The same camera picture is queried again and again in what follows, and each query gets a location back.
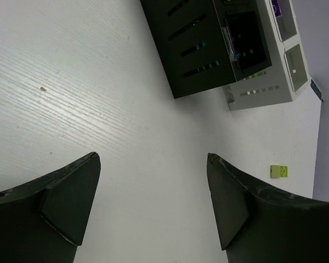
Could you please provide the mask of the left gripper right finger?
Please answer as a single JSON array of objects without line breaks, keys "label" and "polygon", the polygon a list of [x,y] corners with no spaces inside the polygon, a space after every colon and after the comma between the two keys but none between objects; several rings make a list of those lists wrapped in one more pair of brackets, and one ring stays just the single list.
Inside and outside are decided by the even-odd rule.
[{"label": "left gripper right finger", "polygon": [[329,202],[277,188],[214,153],[207,179],[229,262],[329,262]]}]

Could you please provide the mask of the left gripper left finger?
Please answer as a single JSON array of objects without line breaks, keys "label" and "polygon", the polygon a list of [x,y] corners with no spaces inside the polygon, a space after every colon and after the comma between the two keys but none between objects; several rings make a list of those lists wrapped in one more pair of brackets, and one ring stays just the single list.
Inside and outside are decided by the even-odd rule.
[{"label": "left gripper left finger", "polygon": [[0,192],[0,262],[73,262],[100,177],[91,152]]}]

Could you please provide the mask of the green lego brick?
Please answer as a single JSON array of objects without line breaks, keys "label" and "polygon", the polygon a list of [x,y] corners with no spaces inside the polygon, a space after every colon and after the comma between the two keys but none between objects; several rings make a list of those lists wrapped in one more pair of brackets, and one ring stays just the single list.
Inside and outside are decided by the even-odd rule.
[{"label": "green lego brick", "polygon": [[271,165],[270,166],[270,177],[272,179],[287,178],[288,167],[285,165]]}]

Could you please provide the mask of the purple long lego brick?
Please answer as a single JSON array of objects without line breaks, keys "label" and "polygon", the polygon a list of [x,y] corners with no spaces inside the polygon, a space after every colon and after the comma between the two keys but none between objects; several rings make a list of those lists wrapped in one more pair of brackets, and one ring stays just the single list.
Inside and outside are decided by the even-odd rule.
[{"label": "purple long lego brick", "polygon": [[279,18],[282,16],[282,12],[281,12],[281,8],[280,8],[280,4],[278,0],[271,0],[271,5],[275,14],[276,18]]}]

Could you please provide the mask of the white slotted container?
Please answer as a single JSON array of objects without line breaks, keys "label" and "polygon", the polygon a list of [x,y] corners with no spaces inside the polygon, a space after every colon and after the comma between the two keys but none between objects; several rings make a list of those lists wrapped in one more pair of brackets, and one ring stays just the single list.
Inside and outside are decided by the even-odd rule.
[{"label": "white slotted container", "polygon": [[271,66],[224,86],[232,111],[293,102],[310,84],[293,4],[279,4],[282,16],[276,18],[271,1],[257,1]]}]

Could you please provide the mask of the black slotted container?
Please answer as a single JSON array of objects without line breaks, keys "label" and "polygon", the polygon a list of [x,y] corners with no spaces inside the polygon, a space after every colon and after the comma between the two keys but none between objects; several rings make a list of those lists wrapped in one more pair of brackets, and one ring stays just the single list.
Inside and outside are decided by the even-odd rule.
[{"label": "black slotted container", "polygon": [[257,1],[141,0],[175,98],[271,66]]}]

